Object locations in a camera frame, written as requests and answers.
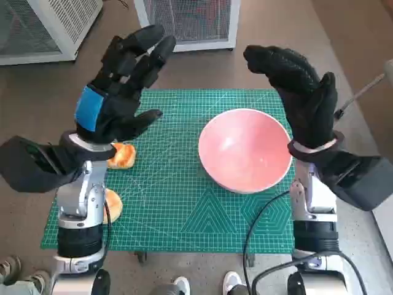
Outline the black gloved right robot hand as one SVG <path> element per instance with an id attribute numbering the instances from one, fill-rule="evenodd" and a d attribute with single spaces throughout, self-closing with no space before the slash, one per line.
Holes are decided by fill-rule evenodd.
<path id="1" fill-rule="evenodd" d="M 250 72 L 265 75 L 278 92 L 295 142 L 317 149 L 335 139 L 334 73 L 319 77 L 305 56 L 276 46 L 248 45 L 243 56 Z"/>

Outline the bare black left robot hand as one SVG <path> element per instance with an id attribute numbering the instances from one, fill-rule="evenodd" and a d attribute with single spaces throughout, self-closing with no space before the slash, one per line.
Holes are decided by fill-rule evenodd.
<path id="1" fill-rule="evenodd" d="M 96 77 L 77 102 L 76 132 L 85 141 L 106 144 L 129 141 L 144 133 L 162 112 L 137 110 L 144 89 L 158 79 L 176 45 L 161 25 L 145 26 L 126 38 L 114 36 Z"/>

